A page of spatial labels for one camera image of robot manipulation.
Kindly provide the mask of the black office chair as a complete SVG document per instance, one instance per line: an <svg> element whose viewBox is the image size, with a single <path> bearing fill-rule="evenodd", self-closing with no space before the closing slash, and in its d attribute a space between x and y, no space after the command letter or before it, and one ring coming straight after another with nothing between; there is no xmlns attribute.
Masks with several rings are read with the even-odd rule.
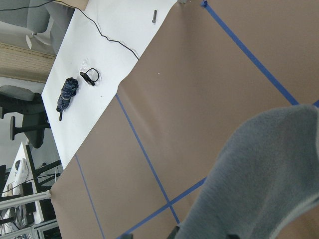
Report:
<svg viewBox="0 0 319 239"><path fill-rule="evenodd" d="M50 128L41 94L17 86L1 86L0 118L3 119L8 113L23 115L21 127L15 125L15 116L11 116L10 140L13 141L17 134L24 133L34 148L40 148L43 144L45 129Z"/></svg>

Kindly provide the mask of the metal bolt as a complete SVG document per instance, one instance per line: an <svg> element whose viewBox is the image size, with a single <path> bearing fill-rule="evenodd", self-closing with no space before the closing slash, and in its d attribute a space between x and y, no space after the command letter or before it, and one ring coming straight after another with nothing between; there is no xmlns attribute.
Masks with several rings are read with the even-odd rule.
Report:
<svg viewBox="0 0 319 239"><path fill-rule="evenodd" d="M152 18L152 23L156 23L156 20L157 20L157 10L155 9L154 10L154 14L153 14L153 18Z"/></svg>

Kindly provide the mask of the grey-blue microfibre towel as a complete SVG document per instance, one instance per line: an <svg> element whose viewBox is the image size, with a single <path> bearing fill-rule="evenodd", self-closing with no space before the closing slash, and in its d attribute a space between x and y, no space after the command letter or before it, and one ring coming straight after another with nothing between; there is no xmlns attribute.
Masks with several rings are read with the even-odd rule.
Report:
<svg viewBox="0 0 319 239"><path fill-rule="evenodd" d="M171 239L274 239L319 203L319 111L297 105L243 123Z"/></svg>

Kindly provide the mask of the grey office chair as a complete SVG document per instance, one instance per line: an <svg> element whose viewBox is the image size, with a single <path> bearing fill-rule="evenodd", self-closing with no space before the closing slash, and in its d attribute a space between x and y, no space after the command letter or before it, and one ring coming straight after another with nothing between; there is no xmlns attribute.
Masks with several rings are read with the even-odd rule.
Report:
<svg viewBox="0 0 319 239"><path fill-rule="evenodd" d="M29 49L36 41L50 46L57 54L74 8L54 0L2 0L0 2L1 22L26 28L25 36Z"/></svg>

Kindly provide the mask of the folded dark blue umbrella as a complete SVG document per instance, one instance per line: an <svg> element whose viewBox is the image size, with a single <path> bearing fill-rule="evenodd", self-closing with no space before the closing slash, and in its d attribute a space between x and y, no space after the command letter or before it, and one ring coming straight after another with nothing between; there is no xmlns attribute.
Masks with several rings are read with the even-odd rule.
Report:
<svg viewBox="0 0 319 239"><path fill-rule="evenodd" d="M76 79L71 77L65 80L57 101L56 111L59 112L59 121L62 121L62 113L69 107L71 98L76 95L78 87L79 85Z"/></svg>

